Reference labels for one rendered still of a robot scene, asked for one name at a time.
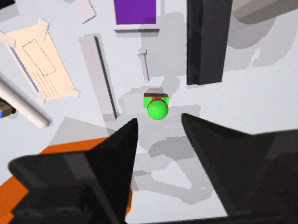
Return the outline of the green-handled rubber stamp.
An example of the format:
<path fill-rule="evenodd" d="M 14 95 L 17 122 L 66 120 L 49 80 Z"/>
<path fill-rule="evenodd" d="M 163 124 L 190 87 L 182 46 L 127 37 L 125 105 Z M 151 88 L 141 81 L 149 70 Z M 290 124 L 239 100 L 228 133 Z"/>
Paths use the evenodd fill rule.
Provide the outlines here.
<path fill-rule="evenodd" d="M 144 107 L 154 120 L 161 120 L 168 114 L 169 96 L 163 93 L 144 93 Z"/>

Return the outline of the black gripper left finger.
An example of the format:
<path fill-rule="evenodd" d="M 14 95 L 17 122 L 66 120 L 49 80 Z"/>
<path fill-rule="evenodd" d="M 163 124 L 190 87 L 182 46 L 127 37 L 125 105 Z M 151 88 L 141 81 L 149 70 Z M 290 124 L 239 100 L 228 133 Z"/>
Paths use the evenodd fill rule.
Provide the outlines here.
<path fill-rule="evenodd" d="M 25 155 L 7 168 L 27 191 L 89 184 L 111 222 L 124 224 L 137 143 L 138 121 L 133 118 L 90 150 Z"/>

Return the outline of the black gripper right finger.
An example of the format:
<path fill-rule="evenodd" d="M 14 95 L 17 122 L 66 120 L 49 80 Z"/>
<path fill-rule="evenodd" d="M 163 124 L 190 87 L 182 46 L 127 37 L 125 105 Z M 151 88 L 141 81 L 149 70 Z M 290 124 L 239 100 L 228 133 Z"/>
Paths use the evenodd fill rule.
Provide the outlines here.
<path fill-rule="evenodd" d="M 181 122 L 227 216 L 247 206 L 274 159 L 298 152 L 298 129 L 248 134 L 182 113 Z"/>

